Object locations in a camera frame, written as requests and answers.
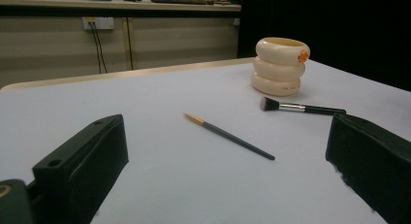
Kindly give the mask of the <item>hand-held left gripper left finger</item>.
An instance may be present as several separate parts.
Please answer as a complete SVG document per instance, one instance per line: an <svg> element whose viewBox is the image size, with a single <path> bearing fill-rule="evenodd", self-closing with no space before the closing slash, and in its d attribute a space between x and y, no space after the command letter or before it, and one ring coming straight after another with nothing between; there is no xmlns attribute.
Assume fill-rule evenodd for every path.
<svg viewBox="0 0 411 224"><path fill-rule="evenodd" d="M33 167L41 224L90 224L129 162L123 116L98 119Z"/></svg>

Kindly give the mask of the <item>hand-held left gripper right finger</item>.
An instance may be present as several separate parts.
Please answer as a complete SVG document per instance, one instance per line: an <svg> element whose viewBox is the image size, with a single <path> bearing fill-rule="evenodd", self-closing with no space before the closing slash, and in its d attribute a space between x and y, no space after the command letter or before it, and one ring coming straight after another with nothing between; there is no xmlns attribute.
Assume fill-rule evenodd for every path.
<svg viewBox="0 0 411 224"><path fill-rule="evenodd" d="M411 224L411 142L368 120L337 114L326 160L388 224Z"/></svg>

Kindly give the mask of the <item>cream ringed brush holder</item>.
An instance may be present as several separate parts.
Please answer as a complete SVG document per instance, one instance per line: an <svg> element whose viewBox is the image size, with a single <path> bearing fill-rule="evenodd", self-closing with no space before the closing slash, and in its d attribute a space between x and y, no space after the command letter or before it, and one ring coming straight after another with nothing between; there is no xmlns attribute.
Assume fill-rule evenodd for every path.
<svg viewBox="0 0 411 224"><path fill-rule="evenodd" d="M307 44L286 38L267 37L256 45L251 84L273 96L290 96L300 89L305 61L310 56Z"/></svg>

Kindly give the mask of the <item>thin grey orange-tipped brush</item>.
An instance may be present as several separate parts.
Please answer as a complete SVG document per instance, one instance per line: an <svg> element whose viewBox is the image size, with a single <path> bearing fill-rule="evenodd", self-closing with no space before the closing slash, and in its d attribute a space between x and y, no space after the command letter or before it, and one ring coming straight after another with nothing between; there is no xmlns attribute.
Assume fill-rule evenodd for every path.
<svg viewBox="0 0 411 224"><path fill-rule="evenodd" d="M212 132L212 133L214 133L214 134L216 134L216 135L218 135L218 136L220 136L220 137L222 137L222 138L224 138L228 141L231 141L235 144L238 144L238 145L240 145L240 146L242 146L242 147L244 147L244 148L260 155L260 156L265 157L268 160L271 160L271 161L275 160L274 155L263 151L262 149L258 148L257 146L255 146L253 144L250 144L250 143L240 139L239 137L237 137L237 136L235 136L235 135L233 135L233 134L231 134L231 133L229 133L229 132L227 132L227 131L225 131L225 130L223 130L223 129L221 129L221 128L219 128L219 127L217 127L217 126L215 126L211 123L208 123L205 120L203 120L203 119L201 119L201 118L199 118L199 117L197 117L193 114L186 113L185 116L189 120L191 120L192 122L202 126L203 128L207 129L208 131L210 131L210 132Z"/></svg>

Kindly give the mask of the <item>black curtain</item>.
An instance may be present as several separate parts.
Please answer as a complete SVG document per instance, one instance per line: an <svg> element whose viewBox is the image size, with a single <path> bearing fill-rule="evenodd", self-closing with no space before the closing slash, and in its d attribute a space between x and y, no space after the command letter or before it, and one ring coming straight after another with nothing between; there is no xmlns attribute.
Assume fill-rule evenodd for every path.
<svg viewBox="0 0 411 224"><path fill-rule="evenodd" d="M265 37L306 43L310 58L411 91L411 0L241 0L237 55Z"/></svg>

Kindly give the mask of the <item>beige desk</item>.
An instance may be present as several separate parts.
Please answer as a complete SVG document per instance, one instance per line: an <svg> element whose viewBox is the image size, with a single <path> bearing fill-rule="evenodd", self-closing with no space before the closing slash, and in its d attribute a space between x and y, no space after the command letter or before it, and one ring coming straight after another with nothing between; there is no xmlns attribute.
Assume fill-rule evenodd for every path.
<svg viewBox="0 0 411 224"><path fill-rule="evenodd" d="M0 88L18 82L234 59L238 5L0 0ZM113 30L85 30L87 16Z"/></svg>

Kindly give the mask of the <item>black-handled makeup brush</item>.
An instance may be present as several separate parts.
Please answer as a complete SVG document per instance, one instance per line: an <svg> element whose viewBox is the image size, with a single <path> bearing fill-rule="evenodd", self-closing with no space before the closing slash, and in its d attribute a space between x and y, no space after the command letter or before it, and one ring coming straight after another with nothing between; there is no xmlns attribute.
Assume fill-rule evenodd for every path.
<svg viewBox="0 0 411 224"><path fill-rule="evenodd" d="M308 106L303 104L281 103L269 97L263 97L260 102L260 108L264 112L286 111L286 112L306 112L324 115L334 115L336 113L346 114L346 110Z"/></svg>

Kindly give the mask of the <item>white wall socket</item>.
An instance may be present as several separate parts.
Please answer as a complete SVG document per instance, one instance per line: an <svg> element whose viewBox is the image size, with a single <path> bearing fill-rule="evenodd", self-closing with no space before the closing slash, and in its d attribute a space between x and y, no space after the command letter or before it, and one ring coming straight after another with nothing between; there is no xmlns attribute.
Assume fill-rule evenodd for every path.
<svg viewBox="0 0 411 224"><path fill-rule="evenodd" d="M82 19L83 28L85 30L113 30L114 19L112 17L93 17L87 16Z"/></svg>

